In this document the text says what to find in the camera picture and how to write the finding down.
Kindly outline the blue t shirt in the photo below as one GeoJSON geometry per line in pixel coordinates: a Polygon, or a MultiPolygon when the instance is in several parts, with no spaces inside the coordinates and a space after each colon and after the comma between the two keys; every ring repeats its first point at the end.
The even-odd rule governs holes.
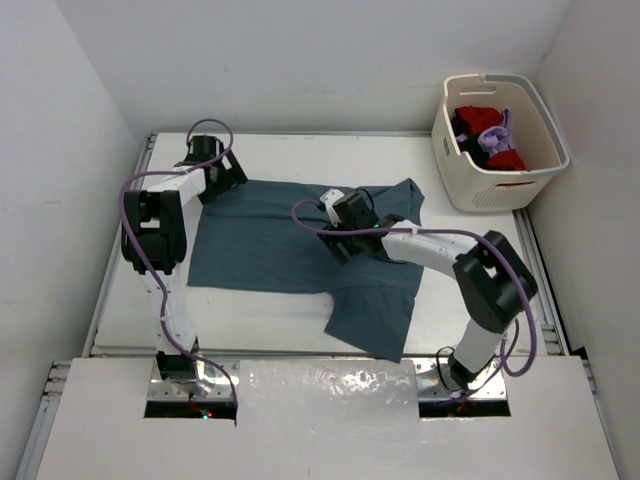
{"type": "Polygon", "coordinates": [[[250,180],[202,209],[187,284],[285,294],[327,293],[325,331],[353,347],[400,361],[422,279],[422,267],[358,255],[340,264],[313,233],[326,224],[313,206],[325,185],[250,180]]]}

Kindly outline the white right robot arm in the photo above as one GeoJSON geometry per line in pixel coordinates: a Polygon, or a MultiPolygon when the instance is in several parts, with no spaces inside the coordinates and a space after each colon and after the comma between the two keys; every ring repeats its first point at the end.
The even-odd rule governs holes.
{"type": "Polygon", "coordinates": [[[339,261],[367,254],[418,265],[457,282],[470,319],[448,360],[456,390],[469,393],[493,357],[507,359],[504,336],[519,314],[527,319],[531,342],[538,342],[531,307],[538,286],[503,234],[428,230],[400,215],[380,217],[356,191],[329,189],[318,208],[329,219],[319,236],[339,261]]]}

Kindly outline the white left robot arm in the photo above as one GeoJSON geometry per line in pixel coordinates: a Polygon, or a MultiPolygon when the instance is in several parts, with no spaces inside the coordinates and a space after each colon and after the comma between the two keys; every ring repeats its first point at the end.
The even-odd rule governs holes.
{"type": "Polygon", "coordinates": [[[119,192],[121,253],[151,298],[160,376],[178,384],[197,382],[205,364],[180,279],[188,249],[184,207],[194,199],[207,205],[247,182],[231,148],[220,139],[197,135],[186,146],[182,161],[157,173],[159,183],[133,189],[128,180],[119,192]]]}

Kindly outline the black garment in basket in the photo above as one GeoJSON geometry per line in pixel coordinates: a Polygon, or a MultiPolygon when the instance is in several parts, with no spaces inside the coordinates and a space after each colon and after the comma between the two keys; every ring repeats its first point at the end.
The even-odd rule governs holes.
{"type": "Polygon", "coordinates": [[[486,168],[489,154],[478,143],[479,135],[472,135],[469,124],[459,116],[451,119],[451,126],[460,151],[467,152],[479,168],[486,168]]]}

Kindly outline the red garment in basket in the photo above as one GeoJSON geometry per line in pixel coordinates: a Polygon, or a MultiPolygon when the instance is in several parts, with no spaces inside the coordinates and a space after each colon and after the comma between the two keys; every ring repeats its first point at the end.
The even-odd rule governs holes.
{"type": "Polygon", "coordinates": [[[500,126],[503,114],[491,107],[464,106],[454,110],[451,122],[457,135],[473,136],[491,127],[500,126]]]}

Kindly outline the cream perforated laundry basket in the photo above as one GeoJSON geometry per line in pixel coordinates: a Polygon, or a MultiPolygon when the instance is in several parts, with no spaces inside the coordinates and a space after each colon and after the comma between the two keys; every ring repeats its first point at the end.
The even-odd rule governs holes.
{"type": "Polygon", "coordinates": [[[570,163],[542,98],[518,75],[447,78],[432,141],[448,197],[466,212],[524,208],[570,163]]]}

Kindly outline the lavender garment in basket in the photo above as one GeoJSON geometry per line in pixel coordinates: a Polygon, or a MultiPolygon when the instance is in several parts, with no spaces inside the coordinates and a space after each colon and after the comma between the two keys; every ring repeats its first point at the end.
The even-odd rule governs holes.
{"type": "Polygon", "coordinates": [[[503,119],[499,125],[492,126],[479,135],[478,143],[489,156],[504,150],[515,149],[515,142],[510,128],[510,110],[503,110],[502,117],[503,119]]]}

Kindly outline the red garment front of basket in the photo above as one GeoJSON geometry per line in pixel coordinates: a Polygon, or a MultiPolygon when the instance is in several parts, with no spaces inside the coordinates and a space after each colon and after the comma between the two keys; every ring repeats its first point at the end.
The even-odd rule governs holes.
{"type": "Polygon", "coordinates": [[[493,171],[526,171],[527,167],[516,149],[508,149],[490,156],[486,169],[493,171]]]}

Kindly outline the white front cover panel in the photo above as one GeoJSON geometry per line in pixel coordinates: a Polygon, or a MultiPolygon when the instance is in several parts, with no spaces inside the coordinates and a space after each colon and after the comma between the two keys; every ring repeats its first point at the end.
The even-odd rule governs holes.
{"type": "Polygon", "coordinates": [[[244,361],[235,420],[150,419],[148,359],[77,359],[42,479],[613,479],[578,359],[506,383],[506,417],[423,419],[410,364],[244,361]]]}

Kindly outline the aluminium table edge rail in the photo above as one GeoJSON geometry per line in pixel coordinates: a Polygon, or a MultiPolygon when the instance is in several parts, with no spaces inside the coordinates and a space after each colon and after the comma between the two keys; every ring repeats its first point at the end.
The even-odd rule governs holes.
{"type": "MultiPolygon", "coordinates": [[[[138,156],[138,160],[134,169],[134,174],[138,174],[141,171],[145,171],[148,168],[148,163],[150,161],[150,157],[154,149],[156,138],[157,138],[156,132],[152,132],[146,137],[138,156]]],[[[114,239],[112,250],[109,256],[109,262],[106,267],[106,271],[103,277],[99,295],[93,311],[88,334],[83,346],[83,350],[81,354],[82,358],[87,358],[92,356],[92,349],[95,343],[95,338],[98,333],[104,308],[106,306],[106,303],[109,297],[111,284],[114,279],[115,272],[117,270],[117,266],[119,263],[120,241],[121,241],[121,226],[119,224],[118,229],[116,231],[116,236],[114,239]]]]}

